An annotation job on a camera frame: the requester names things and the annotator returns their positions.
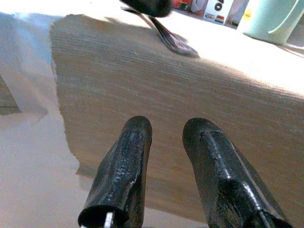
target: white box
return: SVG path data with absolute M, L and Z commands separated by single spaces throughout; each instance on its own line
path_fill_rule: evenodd
M 225 24 L 233 0 L 209 0 L 203 18 L 218 24 Z

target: metal pin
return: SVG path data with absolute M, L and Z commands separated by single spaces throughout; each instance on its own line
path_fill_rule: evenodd
M 111 228 L 113 225 L 114 213 L 108 212 L 105 216 L 104 228 Z

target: beige fabric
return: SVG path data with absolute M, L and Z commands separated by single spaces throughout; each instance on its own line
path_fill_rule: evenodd
M 304 101 L 244 74 L 171 53 L 148 28 L 67 16 L 51 30 L 59 109 L 79 173 L 96 168 L 133 115 L 152 123 L 146 206 L 204 221 L 182 130 L 221 127 L 295 226 L 304 214 Z

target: mint green mug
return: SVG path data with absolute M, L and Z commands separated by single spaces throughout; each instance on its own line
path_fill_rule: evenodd
M 250 37 L 282 45 L 303 14 L 304 0 L 250 0 L 237 29 Z

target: yellow label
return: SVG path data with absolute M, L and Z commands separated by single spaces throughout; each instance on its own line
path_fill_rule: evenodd
M 246 9 L 245 10 L 242 19 L 243 20 L 250 20 L 251 19 L 251 9 Z

